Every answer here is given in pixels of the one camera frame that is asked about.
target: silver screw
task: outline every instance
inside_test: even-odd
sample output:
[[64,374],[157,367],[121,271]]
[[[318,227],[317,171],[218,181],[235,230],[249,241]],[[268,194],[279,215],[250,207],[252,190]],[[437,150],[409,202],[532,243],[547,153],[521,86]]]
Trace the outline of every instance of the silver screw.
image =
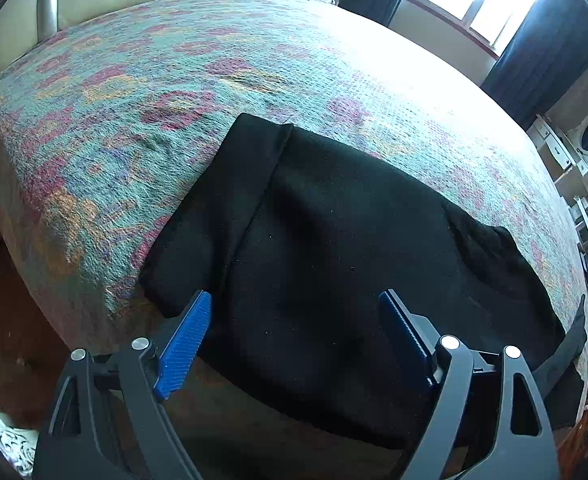
[[149,346],[149,339],[146,337],[137,337],[132,341],[132,348],[134,350],[144,350]]
[[507,357],[511,357],[512,359],[518,359],[520,357],[520,350],[516,348],[516,346],[506,346],[505,353],[507,354]]
[[440,344],[448,350],[456,350],[460,342],[453,335],[444,335],[440,338]]
[[72,361],[82,361],[85,359],[87,352],[82,348],[77,348],[72,352]]

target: wooden floor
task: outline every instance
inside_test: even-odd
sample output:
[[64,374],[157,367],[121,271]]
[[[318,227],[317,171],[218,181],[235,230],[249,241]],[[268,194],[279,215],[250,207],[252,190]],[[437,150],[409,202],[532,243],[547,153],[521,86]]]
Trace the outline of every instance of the wooden floor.
[[69,350],[29,295],[0,243],[0,412],[38,428]]

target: sunlit bedspread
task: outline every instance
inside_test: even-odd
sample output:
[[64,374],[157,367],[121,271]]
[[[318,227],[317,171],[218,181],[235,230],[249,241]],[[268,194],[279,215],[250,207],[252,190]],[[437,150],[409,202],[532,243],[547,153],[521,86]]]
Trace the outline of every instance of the sunlit bedspread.
[[472,82],[320,2],[159,0],[64,30],[0,74],[0,228],[71,348],[156,321],[142,261],[241,112],[345,142],[507,227],[570,325],[584,283],[568,211]]

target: quilted bedspread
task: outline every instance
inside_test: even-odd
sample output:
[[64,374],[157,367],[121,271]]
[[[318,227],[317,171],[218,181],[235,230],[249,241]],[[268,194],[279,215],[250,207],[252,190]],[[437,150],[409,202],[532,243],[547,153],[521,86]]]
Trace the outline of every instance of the quilted bedspread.
[[585,287],[567,208],[471,81],[320,2],[158,0],[61,31],[0,74],[0,228],[71,348],[109,350],[157,321],[142,261],[241,112],[382,158],[506,227],[569,327]]

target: window frame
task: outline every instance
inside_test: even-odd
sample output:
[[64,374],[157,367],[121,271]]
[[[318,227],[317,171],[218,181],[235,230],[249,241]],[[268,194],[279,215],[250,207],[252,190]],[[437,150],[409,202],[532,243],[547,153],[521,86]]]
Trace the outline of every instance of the window frame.
[[440,6],[437,6],[435,3],[429,0],[410,0],[412,3],[418,4],[418,6],[423,7],[425,10],[434,14],[437,18],[440,18],[444,22],[450,22],[455,28],[459,31],[467,35],[474,43],[478,44],[485,52],[490,54],[494,59],[498,59],[501,55],[496,52],[494,46],[496,42],[501,38],[501,34],[503,34],[505,27],[509,23],[510,19],[512,18],[512,14],[507,18],[505,23],[503,23],[503,28],[496,36],[496,39],[490,43],[484,36],[481,36],[477,31],[471,28],[472,22],[474,18],[481,10],[483,3],[485,0],[474,0],[468,10],[466,11],[465,15],[463,16],[462,20],[459,20],[454,14],[447,12],[447,10],[443,9]]

